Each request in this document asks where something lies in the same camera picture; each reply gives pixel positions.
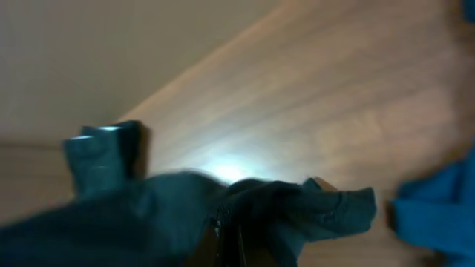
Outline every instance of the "wooden floor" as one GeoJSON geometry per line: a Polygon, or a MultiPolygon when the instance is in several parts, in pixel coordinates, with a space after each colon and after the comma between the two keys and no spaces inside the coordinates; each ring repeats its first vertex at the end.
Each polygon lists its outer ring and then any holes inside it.
{"type": "MultiPolygon", "coordinates": [[[[122,119],[152,129],[149,171],[373,186],[381,200],[475,136],[475,29],[443,0],[282,5],[122,119]]],[[[426,266],[378,217],[300,266],[426,266]]]]}

